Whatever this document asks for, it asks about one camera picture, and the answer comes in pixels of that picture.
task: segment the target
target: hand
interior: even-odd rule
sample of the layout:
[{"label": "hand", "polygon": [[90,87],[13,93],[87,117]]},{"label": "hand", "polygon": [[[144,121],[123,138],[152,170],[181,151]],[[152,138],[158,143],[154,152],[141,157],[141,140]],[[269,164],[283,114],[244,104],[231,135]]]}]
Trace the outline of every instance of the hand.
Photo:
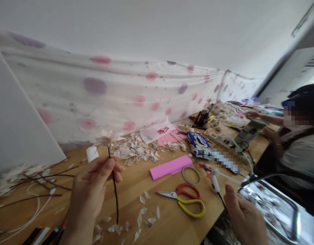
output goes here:
[{"label": "hand", "polygon": [[248,111],[245,113],[245,115],[248,117],[260,117],[259,113],[255,111]]},{"label": "hand", "polygon": [[268,127],[265,127],[263,129],[262,134],[264,136],[266,136],[268,139],[270,139],[274,144],[280,144],[281,143],[279,134],[276,131],[274,131]]},{"label": "hand", "polygon": [[224,201],[232,227],[242,245],[268,244],[262,212],[226,185]]},{"label": "hand", "polygon": [[117,162],[117,157],[98,157],[88,163],[74,179],[69,208],[68,220],[71,224],[93,224],[99,215],[106,191],[105,183],[112,179],[112,171],[115,181],[122,180],[120,173],[124,168]]}]

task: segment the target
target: glue gun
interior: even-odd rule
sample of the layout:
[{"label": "glue gun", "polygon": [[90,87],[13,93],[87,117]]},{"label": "glue gun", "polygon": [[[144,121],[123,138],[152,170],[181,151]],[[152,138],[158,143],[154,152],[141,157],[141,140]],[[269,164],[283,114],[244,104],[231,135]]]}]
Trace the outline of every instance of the glue gun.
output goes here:
[{"label": "glue gun", "polygon": [[219,170],[216,168],[212,168],[209,164],[204,165],[204,169],[207,171],[208,178],[211,180],[211,189],[214,193],[219,193],[220,188],[217,181],[217,175]]}]

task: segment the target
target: rubber band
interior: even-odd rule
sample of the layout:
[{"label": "rubber band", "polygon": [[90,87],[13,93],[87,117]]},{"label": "rubber band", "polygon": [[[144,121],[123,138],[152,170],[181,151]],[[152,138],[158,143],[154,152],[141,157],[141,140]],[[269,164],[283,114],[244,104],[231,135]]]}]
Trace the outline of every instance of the rubber band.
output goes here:
[{"label": "rubber band", "polygon": [[[189,181],[189,180],[185,177],[184,171],[185,171],[185,169],[187,169],[187,168],[190,168],[190,169],[192,169],[194,172],[197,173],[197,175],[198,175],[198,177],[199,177],[198,182],[192,183],[191,181]],[[184,167],[184,168],[182,169],[182,176],[183,176],[184,180],[185,180],[187,183],[191,184],[191,185],[198,185],[198,184],[200,183],[200,181],[201,181],[201,176],[200,176],[199,172],[198,172],[195,168],[193,168],[193,167],[191,167],[191,166]]]}]

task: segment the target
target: plastic bag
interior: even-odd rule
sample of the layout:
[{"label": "plastic bag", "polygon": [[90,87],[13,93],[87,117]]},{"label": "plastic bag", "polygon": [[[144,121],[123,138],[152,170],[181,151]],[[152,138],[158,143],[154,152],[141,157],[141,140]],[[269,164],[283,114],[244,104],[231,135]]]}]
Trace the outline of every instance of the plastic bag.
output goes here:
[{"label": "plastic bag", "polygon": [[175,127],[168,121],[167,117],[164,122],[140,129],[140,136],[146,144],[149,144],[164,135],[169,134],[172,130],[175,130]]}]

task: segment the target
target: marker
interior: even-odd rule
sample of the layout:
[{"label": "marker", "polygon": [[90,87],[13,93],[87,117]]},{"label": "marker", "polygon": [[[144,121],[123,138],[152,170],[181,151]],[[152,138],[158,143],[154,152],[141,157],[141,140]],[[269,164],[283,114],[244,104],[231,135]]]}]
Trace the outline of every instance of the marker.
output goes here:
[{"label": "marker", "polygon": [[46,227],[43,232],[41,232],[40,236],[37,238],[37,240],[34,242],[33,245],[39,245],[40,242],[42,241],[42,239],[45,237],[45,235],[48,233],[48,231],[50,230],[49,227]]},{"label": "marker", "polygon": [[51,242],[51,241],[54,239],[54,237],[57,235],[58,231],[59,231],[58,228],[54,229],[54,230],[50,233],[50,235],[47,237],[47,239],[44,240],[44,242],[43,242],[41,245],[49,245],[50,242]]},{"label": "marker", "polygon": [[25,242],[23,242],[22,245],[30,245],[40,233],[40,231],[41,227],[35,228],[34,231],[32,231],[31,235],[25,240]]}]

